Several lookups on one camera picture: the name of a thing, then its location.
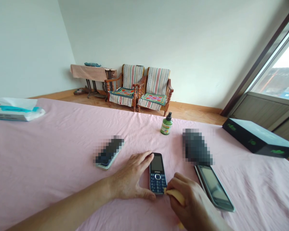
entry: box lid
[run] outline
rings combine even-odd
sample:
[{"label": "box lid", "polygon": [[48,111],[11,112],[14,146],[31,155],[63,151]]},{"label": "box lid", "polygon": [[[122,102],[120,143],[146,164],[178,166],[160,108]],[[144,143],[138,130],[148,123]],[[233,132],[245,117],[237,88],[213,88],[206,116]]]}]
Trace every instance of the box lid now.
[{"label": "box lid", "polygon": [[263,140],[267,144],[289,147],[289,141],[284,138],[274,134],[273,132],[268,131],[267,129],[255,124],[254,122],[248,120],[232,119],[236,124],[240,125],[245,130],[254,134],[259,139]]}]

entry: baseboard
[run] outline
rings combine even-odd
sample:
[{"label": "baseboard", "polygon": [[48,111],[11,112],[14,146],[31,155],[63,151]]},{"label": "baseboard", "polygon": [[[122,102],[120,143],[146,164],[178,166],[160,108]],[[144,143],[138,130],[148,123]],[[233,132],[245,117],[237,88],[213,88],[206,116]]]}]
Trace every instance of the baseboard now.
[{"label": "baseboard", "polygon": [[40,96],[35,96],[31,97],[32,99],[38,99],[38,98],[48,98],[48,99],[61,99],[64,97],[72,96],[74,95],[73,92],[76,91],[77,89],[72,89],[72,90],[66,90],[66,91],[60,91],[60,92],[55,92],[47,95],[40,95]]},{"label": "baseboard", "polygon": [[[60,92],[55,92],[52,94],[40,95],[40,96],[31,97],[31,98],[32,99],[38,99],[38,98],[61,99],[61,98],[65,98],[65,97],[74,95],[73,92],[75,90],[77,90],[77,89],[60,91]],[[106,95],[106,93],[103,90],[98,90],[98,92],[102,95]],[[187,103],[180,103],[180,102],[175,102],[175,101],[170,101],[170,106],[181,107],[181,108],[185,108],[185,109],[192,109],[192,110],[197,110],[197,111],[211,112],[211,113],[215,113],[215,114],[220,114],[222,112],[222,109],[220,109],[220,108],[206,107],[206,106],[187,104]]]},{"label": "baseboard", "polygon": [[180,102],[175,102],[175,101],[170,101],[169,104],[170,104],[170,106],[173,106],[173,107],[181,107],[181,108],[185,108],[185,109],[211,112],[211,113],[215,113],[215,114],[220,114],[222,112],[222,109],[215,108],[215,107],[206,107],[206,106],[200,106],[200,105],[195,105],[195,104],[180,103]]}]

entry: black smartphone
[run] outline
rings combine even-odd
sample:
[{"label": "black smartphone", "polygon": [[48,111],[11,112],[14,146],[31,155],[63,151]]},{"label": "black smartphone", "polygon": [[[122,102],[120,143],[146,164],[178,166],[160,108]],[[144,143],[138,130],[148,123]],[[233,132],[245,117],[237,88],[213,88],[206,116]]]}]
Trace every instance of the black smartphone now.
[{"label": "black smartphone", "polygon": [[234,212],[235,208],[212,167],[196,165],[195,170],[199,174],[201,185],[213,205],[220,210]]},{"label": "black smartphone", "polygon": [[160,153],[153,153],[154,158],[150,163],[150,190],[156,195],[163,195],[167,187],[163,157]]}]

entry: window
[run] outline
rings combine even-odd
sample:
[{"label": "window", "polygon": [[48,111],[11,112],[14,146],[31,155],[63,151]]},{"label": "window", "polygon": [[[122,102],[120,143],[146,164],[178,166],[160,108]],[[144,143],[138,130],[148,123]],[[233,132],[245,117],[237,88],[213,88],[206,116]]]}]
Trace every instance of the window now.
[{"label": "window", "polygon": [[289,47],[273,67],[264,72],[251,91],[289,99]]}]

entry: striped chair cover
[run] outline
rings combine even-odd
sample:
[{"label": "striped chair cover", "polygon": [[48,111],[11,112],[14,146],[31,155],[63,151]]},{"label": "striped chair cover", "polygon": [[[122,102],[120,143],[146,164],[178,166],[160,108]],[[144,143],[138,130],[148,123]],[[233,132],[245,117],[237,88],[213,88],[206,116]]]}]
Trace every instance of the striped chair cover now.
[{"label": "striped chair cover", "polygon": [[[146,92],[154,95],[165,95],[169,74],[169,69],[150,67]],[[143,97],[138,100],[138,105],[158,111],[161,108],[160,104],[149,102]]]},{"label": "striped chair cover", "polygon": [[[139,65],[128,65],[125,64],[123,68],[123,87],[129,90],[133,89],[133,84],[138,83],[143,76],[144,66]],[[122,88],[117,89],[116,91],[110,91],[111,102],[126,105],[131,107],[133,102],[133,97],[125,97],[116,93],[119,93]]]}]

